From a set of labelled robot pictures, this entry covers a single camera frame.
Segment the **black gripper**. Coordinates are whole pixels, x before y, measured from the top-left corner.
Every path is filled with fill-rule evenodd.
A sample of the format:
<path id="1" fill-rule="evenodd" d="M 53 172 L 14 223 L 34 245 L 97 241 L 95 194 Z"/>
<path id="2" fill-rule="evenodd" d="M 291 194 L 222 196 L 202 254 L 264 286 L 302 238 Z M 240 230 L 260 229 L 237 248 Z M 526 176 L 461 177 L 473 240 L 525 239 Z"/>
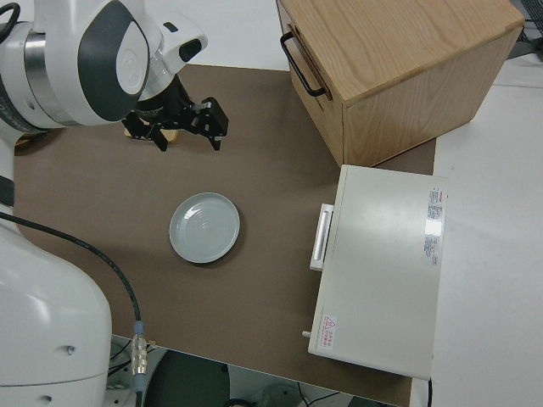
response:
<path id="1" fill-rule="evenodd" d="M 189 131 L 208 137 L 211 147 L 219 151 L 221 138 L 227 135 L 228 118 L 215 98 L 205 98 L 201 103 L 181 102 L 170 110 L 166 106 L 141 107 L 123 119 L 122 125 L 126 136 L 151 139 L 161 152 L 166 152 L 169 144 L 163 133 L 166 131 Z"/>

